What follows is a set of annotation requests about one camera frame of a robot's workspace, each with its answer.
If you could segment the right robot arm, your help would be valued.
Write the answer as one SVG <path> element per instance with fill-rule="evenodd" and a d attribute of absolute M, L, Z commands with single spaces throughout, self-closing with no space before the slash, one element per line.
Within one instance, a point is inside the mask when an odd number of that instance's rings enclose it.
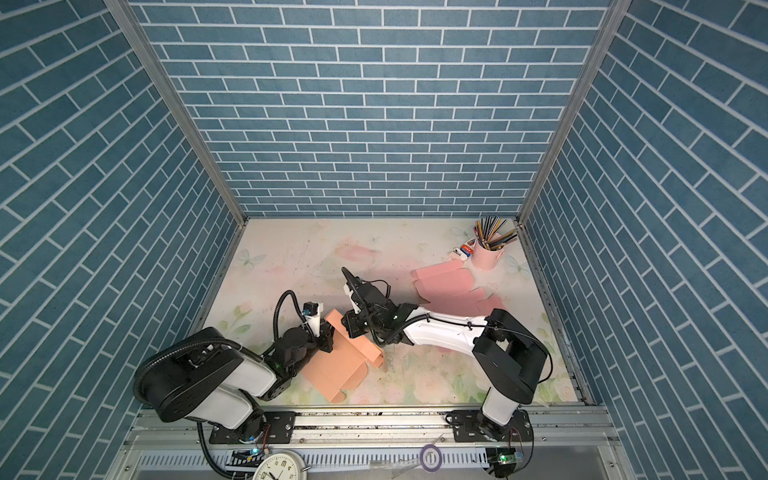
<path fill-rule="evenodd" d="M 411 303 L 396 304 L 373 281 L 341 269 L 352 309 L 342 325 L 352 338 L 371 336 L 379 347 L 435 346 L 474 358 L 491 387 L 477 414 L 477 428 L 490 440 L 508 440 L 513 416 L 532 403 L 545 367 L 554 368 L 545 344 L 512 314 L 495 308 L 486 316 L 437 313 Z"/>

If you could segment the orange paper box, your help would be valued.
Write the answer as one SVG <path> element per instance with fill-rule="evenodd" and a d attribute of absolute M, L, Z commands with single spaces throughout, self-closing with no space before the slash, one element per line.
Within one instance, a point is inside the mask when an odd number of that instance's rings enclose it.
<path fill-rule="evenodd" d="M 334 327 L 333 349 L 318 350 L 301 370 L 301 375 L 331 403 L 340 403 L 345 391 L 355 389 L 368 374 L 368 365 L 380 368 L 383 351 L 365 336 L 349 338 L 342 314 L 332 310 L 325 317 Z"/>

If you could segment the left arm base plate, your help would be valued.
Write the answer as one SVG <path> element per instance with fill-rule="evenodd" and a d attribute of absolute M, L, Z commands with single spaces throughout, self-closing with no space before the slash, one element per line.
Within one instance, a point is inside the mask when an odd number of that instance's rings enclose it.
<path fill-rule="evenodd" d="M 213 425 L 211 444 L 289 444 L 296 421 L 295 411 L 267 411 L 249 417 L 240 427 Z"/>

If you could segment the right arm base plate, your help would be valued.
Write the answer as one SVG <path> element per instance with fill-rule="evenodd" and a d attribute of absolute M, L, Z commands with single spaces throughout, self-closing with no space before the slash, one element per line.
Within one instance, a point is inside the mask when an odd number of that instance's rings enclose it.
<path fill-rule="evenodd" d="M 517 409 L 504 425 L 494 423 L 480 410 L 452 410 L 445 419 L 458 443 L 529 442 L 534 437 L 528 412 L 521 409 Z"/>

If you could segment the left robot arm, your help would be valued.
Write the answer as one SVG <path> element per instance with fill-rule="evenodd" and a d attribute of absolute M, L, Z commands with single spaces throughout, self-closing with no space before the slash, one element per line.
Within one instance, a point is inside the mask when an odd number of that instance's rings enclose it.
<path fill-rule="evenodd" d="M 258 402 L 278 397 L 317 352 L 333 349 L 335 328 L 322 306 L 295 309 L 300 325 L 284 333 L 274 313 L 273 344 L 261 354 L 207 327 L 149 357 L 134 375 L 134 397 L 166 423 L 208 422 L 254 439 L 263 423 Z"/>

